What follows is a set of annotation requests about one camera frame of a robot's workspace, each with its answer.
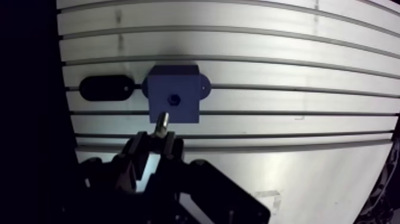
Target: robotic arm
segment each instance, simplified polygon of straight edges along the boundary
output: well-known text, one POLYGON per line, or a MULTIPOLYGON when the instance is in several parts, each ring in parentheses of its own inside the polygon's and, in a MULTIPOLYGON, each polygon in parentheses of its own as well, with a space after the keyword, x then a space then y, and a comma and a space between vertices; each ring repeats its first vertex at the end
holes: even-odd
POLYGON ((179 203, 180 193, 217 224, 268 223, 269 210, 205 160, 183 162, 183 140, 167 131, 160 114, 152 135, 139 132, 109 163, 90 158, 79 165, 90 187, 71 218, 85 223, 199 223, 179 203), (161 155, 143 193, 136 192, 149 153, 161 155))

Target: blue block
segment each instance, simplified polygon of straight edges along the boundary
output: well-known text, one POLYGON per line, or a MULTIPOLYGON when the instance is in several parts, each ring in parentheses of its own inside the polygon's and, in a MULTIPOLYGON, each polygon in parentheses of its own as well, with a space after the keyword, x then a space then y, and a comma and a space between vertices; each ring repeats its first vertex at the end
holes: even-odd
POLYGON ((199 123, 199 74, 150 74, 147 87, 151 123, 164 111, 170 123, 199 123))

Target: tape mark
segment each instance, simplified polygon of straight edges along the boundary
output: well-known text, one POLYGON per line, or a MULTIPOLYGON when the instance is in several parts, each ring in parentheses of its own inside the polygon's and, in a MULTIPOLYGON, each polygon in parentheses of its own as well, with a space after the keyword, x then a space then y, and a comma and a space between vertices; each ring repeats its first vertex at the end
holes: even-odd
POLYGON ((272 203, 272 208, 268 207, 271 211, 271 215, 276 216, 278 214, 280 204, 282 202, 282 196, 278 191, 257 191, 252 194, 254 198, 256 198, 259 202, 265 204, 265 201, 263 199, 266 198, 271 198, 273 197, 273 203, 272 203))

